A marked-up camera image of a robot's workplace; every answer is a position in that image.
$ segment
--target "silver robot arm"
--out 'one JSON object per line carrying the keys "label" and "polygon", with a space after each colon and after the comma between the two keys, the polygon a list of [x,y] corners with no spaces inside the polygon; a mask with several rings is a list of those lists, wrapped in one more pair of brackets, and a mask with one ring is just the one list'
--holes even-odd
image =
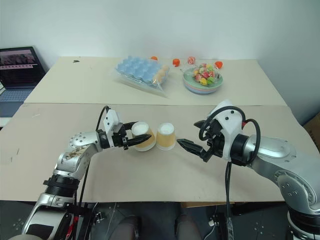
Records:
{"label": "silver robot arm", "polygon": [[246,123],[242,110],[226,100],[206,120],[194,124],[200,128],[199,138],[207,140],[207,151],[190,140],[177,141],[204,162],[215,155],[270,179],[288,205],[291,239],[320,240],[320,159],[296,150],[280,138],[262,136],[257,146],[256,135],[248,137],[243,133]]}
{"label": "silver robot arm", "polygon": [[[104,111],[105,131],[98,130]],[[117,113],[106,106],[101,111],[96,131],[80,132],[71,137],[65,152],[57,160],[52,176],[44,181],[47,188],[39,196],[23,226],[22,234],[45,240],[66,239],[80,209],[75,202],[75,193],[80,180],[88,173],[92,156],[108,148],[123,147],[127,150],[151,137],[145,134],[128,139],[126,130],[130,130],[133,124],[134,122],[122,123]]]}

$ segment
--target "plate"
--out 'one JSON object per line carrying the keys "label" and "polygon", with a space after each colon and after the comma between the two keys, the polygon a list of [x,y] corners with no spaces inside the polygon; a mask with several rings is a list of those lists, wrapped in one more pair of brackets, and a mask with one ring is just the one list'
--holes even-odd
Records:
{"label": "plate", "polygon": [[211,94],[215,92],[223,83],[223,77],[220,77],[213,84],[207,86],[201,85],[199,82],[194,80],[194,68],[190,68],[183,73],[183,84],[184,86],[193,93],[196,94]]}

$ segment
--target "blue egg tray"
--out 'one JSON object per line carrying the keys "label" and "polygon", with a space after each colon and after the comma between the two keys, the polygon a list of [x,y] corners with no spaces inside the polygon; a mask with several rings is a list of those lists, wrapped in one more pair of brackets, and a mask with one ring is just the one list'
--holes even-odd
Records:
{"label": "blue egg tray", "polygon": [[115,69],[135,82],[155,87],[166,81],[169,72],[169,67],[157,60],[132,56],[124,59]]}

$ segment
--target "laptop keyboard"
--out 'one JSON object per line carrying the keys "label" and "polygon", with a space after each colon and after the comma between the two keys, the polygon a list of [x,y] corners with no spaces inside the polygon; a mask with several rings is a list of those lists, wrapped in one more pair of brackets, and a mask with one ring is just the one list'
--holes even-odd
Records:
{"label": "laptop keyboard", "polygon": [[0,95],[0,102],[24,102],[32,89],[28,90],[6,90]]}

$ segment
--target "yellow cup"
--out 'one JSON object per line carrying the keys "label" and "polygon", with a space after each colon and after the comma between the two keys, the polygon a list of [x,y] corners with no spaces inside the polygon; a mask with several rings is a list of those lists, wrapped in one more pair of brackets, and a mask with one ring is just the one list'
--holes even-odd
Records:
{"label": "yellow cup", "polygon": [[133,124],[131,128],[131,132],[132,132],[133,138],[142,134],[152,135],[152,137],[150,137],[148,140],[134,146],[134,148],[137,151],[140,151],[140,152],[148,151],[156,144],[155,135],[153,134],[149,125],[145,121],[138,121],[135,124]]}
{"label": "yellow cup", "polygon": [[156,146],[164,151],[176,145],[175,127],[170,122],[161,123],[156,133]]}

